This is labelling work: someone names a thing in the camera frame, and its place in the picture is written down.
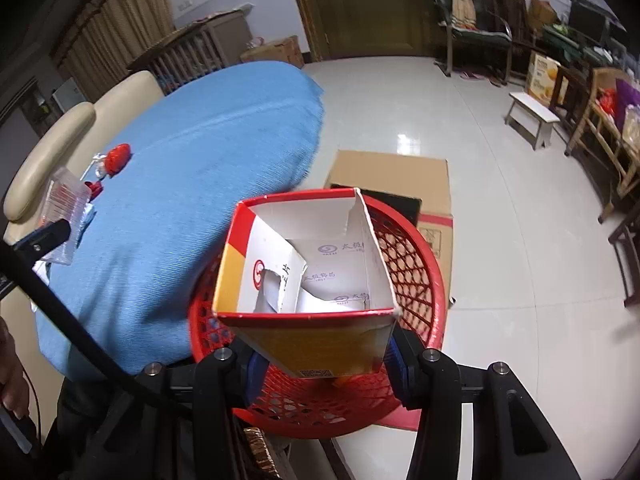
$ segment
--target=curtain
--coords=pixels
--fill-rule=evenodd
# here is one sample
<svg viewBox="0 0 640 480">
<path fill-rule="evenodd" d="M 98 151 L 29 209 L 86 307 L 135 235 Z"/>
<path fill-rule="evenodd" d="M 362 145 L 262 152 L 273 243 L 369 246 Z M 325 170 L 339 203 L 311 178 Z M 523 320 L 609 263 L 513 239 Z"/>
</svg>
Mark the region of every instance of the curtain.
<svg viewBox="0 0 640 480">
<path fill-rule="evenodd" d="M 127 65 L 174 30 L 170 0 L 85 0 L 51 53 L 95 102 Z"/>
</svg>

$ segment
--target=red logo on box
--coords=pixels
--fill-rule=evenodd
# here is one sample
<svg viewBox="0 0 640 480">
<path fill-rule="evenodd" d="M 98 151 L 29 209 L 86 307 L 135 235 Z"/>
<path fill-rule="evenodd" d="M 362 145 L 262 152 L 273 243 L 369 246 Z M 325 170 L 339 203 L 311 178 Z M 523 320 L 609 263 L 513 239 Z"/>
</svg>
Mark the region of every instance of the red logo on box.
<svg viewBox="0 0 640 480">
<path fill-rule="evenodd" d="M 254 287 L 256 290 L 260 290 L 260 282 L 262 281 L 262 271 L 264 270 L 264 263 L 262 260 L 256 260 L 254 264 Z"/>
</svg>

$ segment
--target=metal screw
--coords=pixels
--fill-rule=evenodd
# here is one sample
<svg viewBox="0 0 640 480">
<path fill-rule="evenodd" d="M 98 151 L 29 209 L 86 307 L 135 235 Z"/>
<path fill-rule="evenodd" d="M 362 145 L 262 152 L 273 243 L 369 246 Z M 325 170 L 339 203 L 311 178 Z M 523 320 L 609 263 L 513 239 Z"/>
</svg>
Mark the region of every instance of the metal screw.
<svg viewBox="0 0 640 480">
<path fill-rule="evenodd" d="M 440 359 L 440 352 L 435 348 L 427 348 L 424 352 L 422 352 L 422 357 L 425 359 L 425 361 L 434 363 Z"/>
<path fill-rule="evenodd" d="M 507 363 L 503 363 L 502 361 L 498 361 L 497 363 L 494 363 L 491 368 L 494 369 L 494 372 L 497 373 L 498 375 L 506 375 L 508 374 L 511 369 L 509 368 L 509 365 Z"/>
<path fill-rule="evenodd" d="M 215 357 L 218 361 L 226 361 L 234 354 L 231 348 L 223 346 L 222 348 L 218 348 L 215 352 L 213 352 L 213 357 Z"/>
<path fill-rule="evenodd" d="M 157 361 L 149 363 L 147 366 L 145 366 L 144 371 L 145 374 L 150 376 L 158 375 L 162 371 L 162 363 L 159 363 Z"/>
</svg>

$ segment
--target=tiled floor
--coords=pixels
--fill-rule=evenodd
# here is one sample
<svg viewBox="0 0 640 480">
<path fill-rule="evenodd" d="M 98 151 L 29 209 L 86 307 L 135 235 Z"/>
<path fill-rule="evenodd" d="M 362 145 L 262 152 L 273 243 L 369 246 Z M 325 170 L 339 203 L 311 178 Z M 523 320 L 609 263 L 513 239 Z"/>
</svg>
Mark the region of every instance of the tiled floor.
<svg viewBox="0 0 640 480">
<path fill-rule="evenodd" d="M 640 437 L 640 314 L 625 310 L 602 204 L 558 133 L 534 152 L 504 124 L 517 86 L 445 78 L 430 59 L 308 65 L 325 90 L 321 145 L 303 187 L 324 183 L 336 150 L 446 158 L 454 214 L 444 351 L 503 360 L 537 400 L 584 480 L 610 478 Z M 464 410 L 460 478 L 471 471 Z M 340 438 L 362 479 L 406 475 L 414 434 L 373 426 Z"/>
</svg>

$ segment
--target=black cable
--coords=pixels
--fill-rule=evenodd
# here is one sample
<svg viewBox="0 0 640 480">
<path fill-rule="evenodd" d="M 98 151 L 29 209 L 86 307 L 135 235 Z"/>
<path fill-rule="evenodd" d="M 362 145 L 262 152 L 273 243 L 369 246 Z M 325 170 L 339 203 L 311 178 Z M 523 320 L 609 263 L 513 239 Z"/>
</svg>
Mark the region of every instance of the black cable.
<svg viewBox="0 0 640 480">
<path fill-rule="evenodd" d="M 22 261 L 20 256 L 4 240 L 0 240 L 0 271 L 4 272 L 33 300 L 42 313 L 107 380 L 113 381 L 121 389 L 150 406 L 169 410 L 183 418 L 191 419 L 189 408 L 149 390 L 120 368 L 100 348 L 50 288 L 31 270 L 31 267 Z"/>
<path fill-rule="evenodd" d="M 33 386 L 33 382 L 31 381 L 31 378 L 29 377 L 27 370 L 24 369 L 24 366 L 22 367 L 22 371 L 24 372 L 24 376 L 27 378 L 27 382 L 31 387 L 31 391 L 33 392 L 33 398 L 36 399 L 36 410 L 38 412 L 38 446 L 40 447 L 40 449 L 42 449 L 42 426 L 40 421 L 40 401 L 38 400 L 38 394 L 36 393 L 36 388 L 35 386 Z"/>
</svg>

